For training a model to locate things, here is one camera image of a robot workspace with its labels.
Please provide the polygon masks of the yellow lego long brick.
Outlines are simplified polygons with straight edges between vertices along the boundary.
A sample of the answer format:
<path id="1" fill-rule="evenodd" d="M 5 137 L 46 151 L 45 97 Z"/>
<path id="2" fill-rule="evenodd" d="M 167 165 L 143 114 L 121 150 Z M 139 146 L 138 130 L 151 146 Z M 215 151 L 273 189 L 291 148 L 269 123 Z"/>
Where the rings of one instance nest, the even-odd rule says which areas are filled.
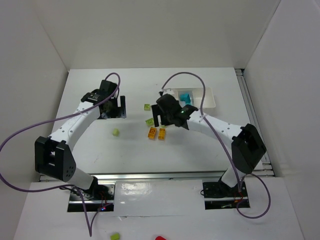
<path id="1" fill-rule="evenodd" d="M 164 141 L 166 136 L 166 129 L 165 128 L 159 128 L 158 132 L 158 139 Z"/>

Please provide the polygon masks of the long teal lego brick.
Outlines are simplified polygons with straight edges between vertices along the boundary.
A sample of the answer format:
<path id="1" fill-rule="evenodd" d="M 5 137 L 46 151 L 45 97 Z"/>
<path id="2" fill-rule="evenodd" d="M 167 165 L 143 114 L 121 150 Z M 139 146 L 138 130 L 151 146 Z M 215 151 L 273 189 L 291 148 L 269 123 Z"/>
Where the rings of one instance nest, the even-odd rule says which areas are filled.
<path id="1" fill-rule="evenodd" d="M 191 106 L 194 105 L 193 94 L 191 92 L 180 93 L 178 98 L 179 98 L 180 105 L 182 107 L 184 107 L 185 105 L 191 105 Z"/>

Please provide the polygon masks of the orange printed lego brick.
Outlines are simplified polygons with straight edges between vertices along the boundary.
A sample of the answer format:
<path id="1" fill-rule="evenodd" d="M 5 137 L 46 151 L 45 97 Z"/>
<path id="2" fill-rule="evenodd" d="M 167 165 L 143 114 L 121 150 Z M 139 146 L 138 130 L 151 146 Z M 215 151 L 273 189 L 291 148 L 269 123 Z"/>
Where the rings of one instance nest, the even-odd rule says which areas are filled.
<path id="1" fill-rule="evenodd" d="M 150 140 L 154 140 L 155 137 L 157 135 L 157 128 L 155 127 L 150 127 L 149 131 L 148 131 L 148 134 L 147 134 L 147 137 L 150 139 Z"/>

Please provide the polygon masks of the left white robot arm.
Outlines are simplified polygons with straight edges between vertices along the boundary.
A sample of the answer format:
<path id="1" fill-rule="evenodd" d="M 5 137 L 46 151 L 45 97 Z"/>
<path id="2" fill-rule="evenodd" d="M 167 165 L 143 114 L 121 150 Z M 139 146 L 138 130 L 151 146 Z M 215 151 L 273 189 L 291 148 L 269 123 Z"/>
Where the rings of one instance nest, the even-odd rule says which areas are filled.
<path id="1" fill-rule="evenodd" d="M 88 190 L 97 181 L 80 170 L 72 151 L 87 128 L 98 119 L 125 118 L 125 97 L 118 95 L 119 85 L 102 80 L 100 87 L 86 93 L 75 112 L 48 137 L 34 143 L 35 170 L 51 178 Z"/>

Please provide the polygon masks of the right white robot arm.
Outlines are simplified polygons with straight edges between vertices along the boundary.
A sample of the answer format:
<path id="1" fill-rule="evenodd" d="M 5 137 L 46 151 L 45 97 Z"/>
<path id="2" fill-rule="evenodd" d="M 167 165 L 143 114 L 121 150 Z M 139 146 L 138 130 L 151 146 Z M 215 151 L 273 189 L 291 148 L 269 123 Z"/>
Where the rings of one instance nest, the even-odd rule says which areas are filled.
<path id="1" fill-rule="evenodd" d="M 220 178 L 229 188 L 239 187 L 241 180 L 253 172 L 267 152 L 254 125 L 234 125 L 205 114 L 195 106 L 187 104 L 182 107 L 170 94 L 163 94 L 151 110 L 155 127 L 160 125 L 159 122 L 165 126 L 174 125 L 202 133 L 220 141 L 223 148 L 230 148 L 231 152 L 227 153 L 230 167 Z"/>

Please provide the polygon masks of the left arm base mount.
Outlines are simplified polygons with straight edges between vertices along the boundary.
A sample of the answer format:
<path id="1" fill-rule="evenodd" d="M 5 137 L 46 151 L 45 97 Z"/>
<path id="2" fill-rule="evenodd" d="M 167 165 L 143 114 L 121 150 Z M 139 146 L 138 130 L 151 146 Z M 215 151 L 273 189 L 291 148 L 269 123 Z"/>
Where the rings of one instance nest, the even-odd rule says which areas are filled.
<path id="1" fill-rule="evenodd" d="M 114 199 L 116 185 L 114 183 L 104 184 L 108 191 L 99 191 L 96 196 L 90 196 L 83 192 L 82 197 L 87 212 L 96 212 L 101 209 L 101 212 L 113 212 L 114 211 Z M 73 189 L 69 194 L 68 200 L 68 213 L 83 213 L 83 203 L 79 193 Z"/>

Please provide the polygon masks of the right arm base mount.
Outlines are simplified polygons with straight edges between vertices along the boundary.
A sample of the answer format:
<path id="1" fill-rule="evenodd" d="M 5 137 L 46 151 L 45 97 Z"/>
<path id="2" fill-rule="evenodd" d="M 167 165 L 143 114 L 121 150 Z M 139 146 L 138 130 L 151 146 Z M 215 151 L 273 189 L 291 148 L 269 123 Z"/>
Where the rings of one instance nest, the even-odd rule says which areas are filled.
<path id="1" fill-rule="evenodd" d="M 204 198 L 205 210 L 225 210 L 239 208 L 250 208 L 250 202 L 246 183 L 238 187 L 228 187 L 223 182 L 203 182 L 200 194 Z"/>

